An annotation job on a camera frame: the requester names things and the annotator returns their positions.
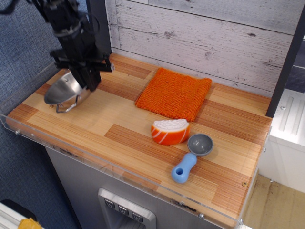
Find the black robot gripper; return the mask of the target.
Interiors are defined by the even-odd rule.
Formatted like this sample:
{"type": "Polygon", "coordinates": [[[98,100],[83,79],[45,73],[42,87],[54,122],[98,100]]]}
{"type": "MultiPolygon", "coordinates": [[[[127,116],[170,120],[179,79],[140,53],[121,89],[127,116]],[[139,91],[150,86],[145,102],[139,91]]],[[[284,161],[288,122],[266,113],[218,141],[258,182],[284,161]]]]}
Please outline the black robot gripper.
{"type": "Polygon", "coordinates": [[[114,70],[109,56],[102,53],[95,45],[94,33],[82,28],[74,30],[62,30],[56,32],[61,48],[50,51],[50,56],[60,68],[69,66],[90,67],[90,78],[87,83],[88,71],[85,68],[70,68],[75,80],[81,88],[88,87],[91,92],[95,91],[101,82],[100,71],[111,72],[114,70]]]}

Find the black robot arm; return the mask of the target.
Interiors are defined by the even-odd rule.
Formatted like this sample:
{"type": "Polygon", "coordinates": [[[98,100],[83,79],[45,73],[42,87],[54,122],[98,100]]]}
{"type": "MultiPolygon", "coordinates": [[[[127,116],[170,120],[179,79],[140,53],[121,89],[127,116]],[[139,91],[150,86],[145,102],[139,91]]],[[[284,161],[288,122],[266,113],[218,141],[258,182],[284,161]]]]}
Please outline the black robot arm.
{"type": "Polygon", "coordinates": [[[113,70],[105,2],[88,0],[86,12],[79,11],[76,0],[35,0],[33,4],[61,45],[50,52],[56,66],[70,69],[82,88],[95,91],[100,72],[113,70]]]}

